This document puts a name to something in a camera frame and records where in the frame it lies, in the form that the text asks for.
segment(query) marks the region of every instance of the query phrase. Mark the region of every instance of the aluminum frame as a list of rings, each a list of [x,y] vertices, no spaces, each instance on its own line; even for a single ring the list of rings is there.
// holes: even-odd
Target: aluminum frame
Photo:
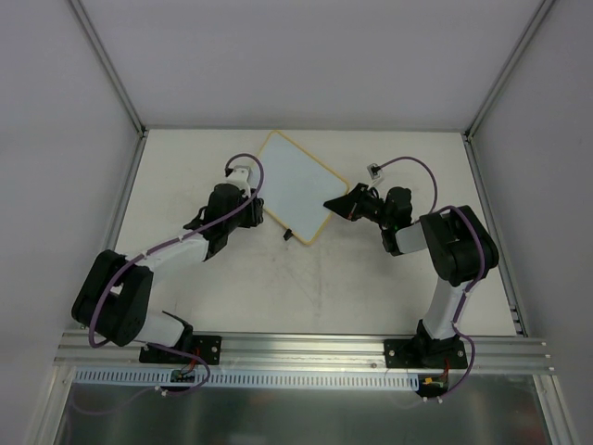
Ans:
[[[519,64],[520,60],[523,58],[525,50],[533,41],[537,32],[541,28],[541,25],[543,24],[544,20],[556,4],[556,1],[557,0],[541,0],[541,3],[539,4],[533,16],[530,18],[529,22],[525,26],[523,33],[521,34],[519,40],[511,50],[509,57],[507,57],[507,60],[505,61],[504,65],[502,66],[502,69],[498,73],[496,80],[490,87],[490,90],[488,91],[486,98],[484,99],[484,102],[482,102],[482,105],[478,109],[478,112],[476,113],[472,123],[466,131],[466,134],[469,137],[470,141],[473,139],[476,132],[478,131],[478,128],[490,112],[490,109],[492,109],[492,107],[496,103],[496,100],[504,90],[504,87],[509,81],[509,78],[511,77],[515,68]]]
[[[27,437],[26,443],[44,445],[54,443],[56,437],[59,437],[60,420],[66,408],[74,376],[75,369],[71,366],[54,367],[43,402],[37,406],[33,415],[31,434]]]
[[[126,209],[128,209],[128,203],[130,202],[130,196],[132,195],[133,183],[136,180],[136,174],[138,174],[138,170],[140,169],[140,161],[145,152],[147,137],[148,132],[144,131],[136,142],[132,158],[130,159],[130,166],[128,167],[126,177],[121,183],[121,188],[118,192],[117,204],[109,220],[109,228],[102,245],[103,250],[107,248],[115,248],[118,242],[121,226],[123,225],[123,218],[125,217]]]
[[[576,428],[566,410],[566,402],[558,377],[555,375],[534,375],[534,383],[552,443],[554,445],[580,444]]]
[[[138,115],[138,112],[136,111],[136,108],[134,107],[128,92],[126,91],[126,88],[121,82],[118,72],[115,70],[113,63],[111,62],[109,54],[105,50],[105,47],[99,38],[99,34],[97,33],[91,18],[86,12],[86,8],[82,4],[81,0],[67,0],[67,3],[72,11],[72,14],[74,14],[74,17],[79,22],[82,32],[84,32],[87,41],[89,42],[93,52],[101,64],[104,73],[107,75],[107,78],[113,86],[121,104],[126,110],[133,127],[136,129],[136,132],[138,132],[139,135],[142,135],[145,131],[145,127],[140,120],[140,116]]]
[[[250,371],[385,373],[383,342],[406,336],[340,336],[296,334],[200,333],[222,336],[220,368]],[[527,337],[475,337],[476,374],[552,375],[554,367],[545,341]],[[139,345],[114,345],[93,350],[88,330],[66,331],[56,364],[138,367]],[[162,365],[164,368],[174,366]],[[389,373],[426,374],[426,369],[390,369]],[[460,374],[462,370],[451,370]]]
[[[509,300],[513,317],[514,314],[516,314],[516,323],[518,324],[517,333],[528,336],[530,330],[529,323],[524,316],[524,305],[522,304],[521,297],[516,291],[517,285],[515,285],[515,280],[511,274],[511,267],[507,261],[507,249],[502,243],[498,234],[498,225],[492,212],[492,208],[490,207],[490,200],[488,199],[486,187],[484,186],[484,181],[482,179],[482,173],[480,172],[475,149],[471,140],[466,136],[463,136],[463,144],[465,145],[465,153],[467,154],[467,159],[470,163],[470,170],[472,171],[473,182],[475,183],[475,188],[478,192],[480,204],[482,205],[482,211],[484,212],[484,217],[486,218],[488,232],[490,233],[490,236],[492,236],[492,239],[500,251],[498,269],[500,270],[500,278],[502,278],[502,285],[504,286],[504,290],[507,294],[507,299]]]

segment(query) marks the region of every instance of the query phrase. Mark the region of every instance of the white table surface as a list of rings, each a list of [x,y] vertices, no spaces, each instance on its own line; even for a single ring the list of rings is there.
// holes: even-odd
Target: white table surface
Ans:
[[[151,130],[117,250],[134,252],[176,235],[208,202],[226,160],[256,154],[268,131]],[[461,136],[455,133],[284,132],[350,181],[368,184],[366,166],[410,155],[435,173],[438,207],[470,205],[484,222]],[[419,165],[385,168],[382,195],[412,191],[415,219],[430,209],[432,183]],[[430,305],[436,273],[427,250],[391,257],[376,224],[333,216],[312,246],[268,215],[237,229],[211,260],[180,270],[153,288],[150,307],[173,312],[196,330],[227,332],[411,334]],[[461,330],[514,336],[498,269],[470,297]]]

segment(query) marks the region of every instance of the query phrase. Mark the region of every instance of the metal extrusion bar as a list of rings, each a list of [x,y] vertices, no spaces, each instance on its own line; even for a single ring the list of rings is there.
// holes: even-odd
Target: metal extrusion bar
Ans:
[[[423,133],[463,133],[467,129],[463,127],[424,127],[418,125],[404,125],[394,126],[392,121],[388,123],[369,126],[360,125],[357,121],[343,122],[342,124],[333,125],[316,125],[315,122],[297,124],[291,121],[284,122],[270,122],[270,121],[257,121],[250,123],[235,123],[235,124],[198,124],[198,123],[159,123],[159,122],[147,122],[145,124],[147,130],[270,130],[272,128],[282,128],[283,130],[298,131],[298,130],[313,130],[313,131],[349,131],[349,132],[423,132]]]
[[[486,95],[486,99],[480,106],[477,114],[473,118],[473,121],[467,130],[467,135],[470,138],[470,141],[475,136],[478,128],[486,118],[488,112],[494,105],[494,102],[502,92],[503,88],[507,84],[507,81],[511,77],[512,72],[516,68],[518,62],[523,57],[525,50],[531,44],[534,36],[536,35],[537,31],[541,27],[544,19],[548,16],[548,13],[551,11],[552,7],[556,3],[556,0],[542,0],[539,6],[536,9],[536,12],[529,20],[529,23],[525,27],[523,33],[519,37],[519,40],[515,44],[514,48],[511,50],[511,54],[505,61],[500,73],[498,74],[496,80],[488,90],[488,94]]]
[[[385,373],[383,341],[404,336],[326,336],[288,334],[221,335],[222,369]],[[476,337],[476,374],[550,375],[554,373],[546,343],[525,337]],[[69,330],[59,345],[56,365],[138,367],[140,346],[88,346],[86,330]],[[391,369],[389,373],[427,373],[425,369]]]
[[[132,194],[133,183],[136,179],[138,169],[140,168],[140,160],[142,159],[142,154],[145,151],[147,136],[148,133],[146,132],[138,139],[138,142],[136,143],[136,148],[133,151],[132,159],[130,161],[130,167],[126,172],[125,180],[121,185],[120,191],[118,192],[118,203],[116,205],[115,211],[113,212],[113,215],[111,216],[107,236],[103,243],[103,249],[115,248],[115,245],[118,242],[121,225],[123,224],[123,218],[126,214],[126,209],[128,209],[128,202],[130,202],[130,195]]]
[[[47,392],[33,415],[30,435],[26,443],[31,445],[54,443],[74,375],[74,368],[70,366],[54,367],[49,384],[44,386]]]
[[[138,112],[134,107],[132,100],[128,96],[128,93],[121,82],[120,76],[116,72],[105,47],[101,43],[101,39],[99,38],[99,34],[97,33],[95,26],[91,22],[91,18],[86,12],[84,5],[82,4],[82,0],[68,0],[68,4],[74,14],[74,17],[79,21],[84,34],[86,35],[91,47],[95,51],[96,56],[99,59],[99,63],[105,70],[109,81],[113,85],[118,97],[120,98],[120,102],[126,110],[128,117],[132,121],[132,125],[136,129],[136,132],[142,134],[144,131],[144,125],[140,121],[140,117],[138,116]]]
[[[494,219],[492,208],[490,207],[490,200],[488,199],[488,195],[486,193],[486,187],[484,186],[484,180],[482,179],[482,173],[480,172],[480,166],[478,165],[476,159],[473,144],[468,140],[467,137],[463,137],[463,144],[465,145],[467,159],[470,162],[470,169],[472,170],[473,181],[475,182],[475,187],[478,192],[478,198],[480,199],[480,204],[482,205],[482,210],[484,211],[484,217],[486,218],[488,232],[490,233],[490,236],[492,236],[495,244],[500,249],[498,269],[500,270],[500,277],[502,278],[504,290],[507,293],[511,310],[514,310],[514,312],[517,314],[518,322],[522,328],[523,334],[528,335],[529,325],[524,318],[524,307],[515,290],[516,286],[511,276],[509,264],[506,261],[507,252],[504,245],[501,243],[500,236],[498,235],[497,224]]]
[[[558,377],[555,375],[534,375],[534,382],[552,444],[578,445],[580,441],[570,416],[567,415],[566,403],[561,394]]]

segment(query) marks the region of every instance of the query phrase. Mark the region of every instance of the white board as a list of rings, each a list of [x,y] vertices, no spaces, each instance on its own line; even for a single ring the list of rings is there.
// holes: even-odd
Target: white board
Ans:
[[[257,154],[270,131],[152,130],[121,228],[128,252],[176,233],[191,221],[239,152]],[[461,136],[455,133],[285,132],[351,184],[368,183],[366,166],[412,155],[434,171],[438,205],[470,205],[484,216]],[[412,192],[412,218],[426,213],[433,187],[424,169],[399,162],[385,169],[384,194]],[[237,229],[228,246],[191,271],[153,289],[150,305],[182,316],[195,329],[227,332],[411,334],[428,310],[436,273],[428,251],[391,257],[376,224],[333,217],[311,246],[283,240],[264,215]],[[473,292],[461,322],[469,334],[514,335],[498,269]]]
[[[264,209],[304,244],[311,244],[330,219],[323,203],[348,192],[348,182],[280,132],[271,132],[259,151],[265,182]],[[259,181],[253,169],[250,183]]]

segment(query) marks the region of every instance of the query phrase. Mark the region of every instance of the enclosure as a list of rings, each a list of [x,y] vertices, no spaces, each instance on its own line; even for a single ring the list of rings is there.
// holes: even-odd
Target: enclosure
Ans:
[[[592,19],[584,0],[0,6],[2,443],[589,443]],[[91,349],[70,318],[100,251],[166,239],[272,130],[350,189],[421,159],[438,207],[486,226],[475,364],[442,403],[384,350],[426,313],[431,257],[391,257],[369,222],[334,215],[305,246],[266,214],[155,287],[151,309],[221,337],[196,394],[152,393],[174,366]],[[418,165],[385,167],[377,190],[396,185],[431,210]]]

